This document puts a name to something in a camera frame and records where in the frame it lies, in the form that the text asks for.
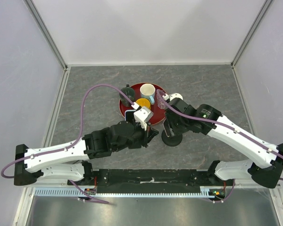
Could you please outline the beige case phone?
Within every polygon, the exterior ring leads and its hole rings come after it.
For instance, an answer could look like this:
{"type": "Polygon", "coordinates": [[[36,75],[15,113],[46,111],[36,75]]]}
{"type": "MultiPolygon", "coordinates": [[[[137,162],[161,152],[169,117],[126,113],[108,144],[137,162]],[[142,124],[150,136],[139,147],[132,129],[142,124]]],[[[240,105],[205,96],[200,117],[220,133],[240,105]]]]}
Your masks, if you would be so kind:
{"type": "Polygon", "coordinates": [[[164,127],[164,131],[165,131],[166,136],[170,137],[172,134],[171,134],[169,122],[167,120],[164,120],[163,127],[164,127]]]}

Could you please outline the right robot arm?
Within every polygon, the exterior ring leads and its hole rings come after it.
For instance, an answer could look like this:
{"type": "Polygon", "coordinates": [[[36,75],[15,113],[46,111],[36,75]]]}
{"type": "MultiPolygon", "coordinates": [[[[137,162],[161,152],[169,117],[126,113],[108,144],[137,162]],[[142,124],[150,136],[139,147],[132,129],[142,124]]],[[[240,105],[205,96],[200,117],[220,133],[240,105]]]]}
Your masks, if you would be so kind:
{"type": "Polygon", "coordinates": [[[283,171],[283,144],[261,140],[209,105],[202,104],[195,109],[179,94],[164,95],[162,99],[166,104],[166,119],[161,137],[167,146],[178,146],[183,134],[191,131],[222,141],[247,157],[244,161],[213,161],[206,174],[211,185],[252,179],[260,186],[276,187],[283,171]]]}

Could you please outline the blue case phone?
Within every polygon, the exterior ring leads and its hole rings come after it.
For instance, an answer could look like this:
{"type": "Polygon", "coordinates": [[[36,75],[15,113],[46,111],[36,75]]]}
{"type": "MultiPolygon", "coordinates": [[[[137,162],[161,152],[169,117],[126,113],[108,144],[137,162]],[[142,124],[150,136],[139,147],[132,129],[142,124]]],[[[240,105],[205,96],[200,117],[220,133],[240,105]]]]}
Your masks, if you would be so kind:
{"type": "Polygon", "coordinates": [[[133,122],[134,121],[134,113],[135,110],[126,110],[125,111],[125,120],[128,122],[133,122]]]}

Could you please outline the black round-base phone stand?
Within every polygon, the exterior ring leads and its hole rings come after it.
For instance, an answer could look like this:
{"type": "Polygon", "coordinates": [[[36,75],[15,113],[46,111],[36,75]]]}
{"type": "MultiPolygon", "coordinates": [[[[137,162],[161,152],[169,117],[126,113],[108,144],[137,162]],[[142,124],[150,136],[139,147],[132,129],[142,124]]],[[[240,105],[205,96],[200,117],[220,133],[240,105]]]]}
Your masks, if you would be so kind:
{"type": "Polygon", "coordinates": [[[182,135],[177,135],[177,136],[173,136],[173,137],[168,137],[165,133],[165,131],[162,132],[161,135],[162,141],[165,145],[170,146],[170,147],[174,147],[174,146],[178,146],[183,139],[182,135]]]}

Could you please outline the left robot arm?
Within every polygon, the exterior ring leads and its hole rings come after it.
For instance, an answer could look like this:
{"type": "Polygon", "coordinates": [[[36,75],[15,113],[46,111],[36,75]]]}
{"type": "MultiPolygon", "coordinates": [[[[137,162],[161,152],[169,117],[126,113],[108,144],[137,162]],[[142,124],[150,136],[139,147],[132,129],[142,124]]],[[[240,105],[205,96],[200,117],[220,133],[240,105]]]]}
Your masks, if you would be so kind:
{"type": "Polygon", "coordinates": [[[54,176],[50,170],[69,161],[104,158],[126,148],[147,147],[158,134],[150,125],[144,129],[139,123],[120,121],[111,127],[86,134],[78,141],[61,145],[36,149],[25,144],[17,145],[14,185],[32,185],[40,178],[54,176]]]}

